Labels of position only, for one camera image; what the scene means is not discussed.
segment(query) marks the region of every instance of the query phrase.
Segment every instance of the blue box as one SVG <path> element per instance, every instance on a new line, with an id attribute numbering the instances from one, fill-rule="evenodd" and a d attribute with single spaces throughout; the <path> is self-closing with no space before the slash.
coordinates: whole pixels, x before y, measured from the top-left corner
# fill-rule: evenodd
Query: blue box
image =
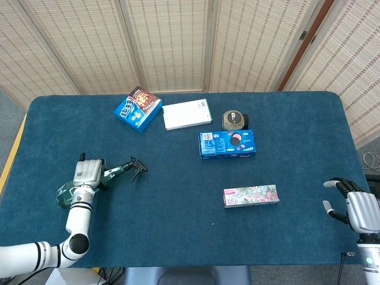
<path id="1" fill-rule="evenodd" d="M 202 159 L 248 157 L 256 153 L 251 129 L 199 133 L 199 153 Z"/>
<path id="2" fill-rule="evenodd" d="M 162 107 L 162 100 L 137 86 L 113 111 L 127 125 L 143 132 Z"/>

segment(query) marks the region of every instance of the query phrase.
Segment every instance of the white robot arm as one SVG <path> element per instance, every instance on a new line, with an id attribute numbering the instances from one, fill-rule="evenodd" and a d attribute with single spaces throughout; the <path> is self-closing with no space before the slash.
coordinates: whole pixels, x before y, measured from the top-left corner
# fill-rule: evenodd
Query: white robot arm
<path id="1" fill-rule="evenodd" d="M 323 201 L 323 205 L 327 214 L 349 224 L 359 234 L 357 247 L 367 283 L 380 285 L 380 208 L 376 197 L 343 178 L 333 178 L 324 186 L 336 187 L 346 200 L 347 215 L 336 212 L 328 201 Z"/>
<path id="2" fill-rule="evenodd" d="M 90 224 L 93 189 L 99 184 L 101 160 L 84 160 L 77 163 L 74 175 L 74 191 L 67 218 L 66 230 L 70 236 L 59 245 L 47 242 L 25 245 L 0 246 L 0 278 L 16 276 L 46 267 L 69 267 L 83 257 L 90 246 Z"/>

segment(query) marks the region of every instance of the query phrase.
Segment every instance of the pink box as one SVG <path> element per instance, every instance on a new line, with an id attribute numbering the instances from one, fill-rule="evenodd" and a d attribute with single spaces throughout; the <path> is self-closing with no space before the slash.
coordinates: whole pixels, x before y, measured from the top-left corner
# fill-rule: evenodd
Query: pink box
<path id="1" fill-rule="evenodd" d="M 223 200 L 225 208 L 279 202 L 275 185 L 224 189 Z"/>

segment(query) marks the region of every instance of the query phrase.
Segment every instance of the floor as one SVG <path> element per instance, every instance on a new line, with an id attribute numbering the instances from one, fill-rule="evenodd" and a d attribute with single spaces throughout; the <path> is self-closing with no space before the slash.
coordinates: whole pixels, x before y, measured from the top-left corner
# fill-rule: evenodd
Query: floor
<path id="1" fill-rule="evenodd" d="M 7 96 L 0 93 L 0 171 L 2 171 L 14 138 L 23 120 L 25 111 L 19 108 Z M 363 154 L 368 151 L 374 151 L 380 154 L 380 138 L 370 142 L 358 150 L 358 155 L 362 158 Z M 365 171 L 368 174 L 379 174 L 372 169 Z M 287 265 L 287 266 L 253 266 L 251 267 L 251 276 L 254 285 L 327 285 L 337 282 L 339 267 L 338 265 Z M 51 269 L 48 269 L 26 282 L 26 285 L 44 284 L 48 279 Z M 16 285 L 29 274 L 17 276 L 9 285 Z M 116 285 L 123 284 L 123 279 L 119 280 Z M 341 278 L 341 285 L 355 284 L 365 285 L 364 273 L 359 265 L 345 265 Z M 165 280 L 165 284 L 160 285 L 189 285 L 186 280 L 178 282 L 178 279 Z"/>

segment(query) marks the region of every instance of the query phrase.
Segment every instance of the table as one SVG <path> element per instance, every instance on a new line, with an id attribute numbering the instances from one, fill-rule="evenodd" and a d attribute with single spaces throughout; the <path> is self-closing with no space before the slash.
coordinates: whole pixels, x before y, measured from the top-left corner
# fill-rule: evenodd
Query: table
<path id="1" fill-rule="evenodd" d="M 67 210 L 54 191 L 72 179 L 81 152 L 133 173 L 94 199 L 90 250 L 76 267 L 337 264 L 357 236 L 329 217 L 322 200 L 345 212 L 323 181 L 342 176 L 366 186 L 340 99 L 313 92 L 159 94 L 164 104 L 207 98 L 213 123 L 166 131 L 162 113 L 139 134 L 112 111 L 125 95 L 47 96 L 30 106 L 0 202 L 0 245 L 68 237 Z M 257 153 L 201 160 L 198 134 L 221 129 L 222 114 L 249 114 Z M 222 190 L 276 184 L 280 202 L 223 207 Z"/>

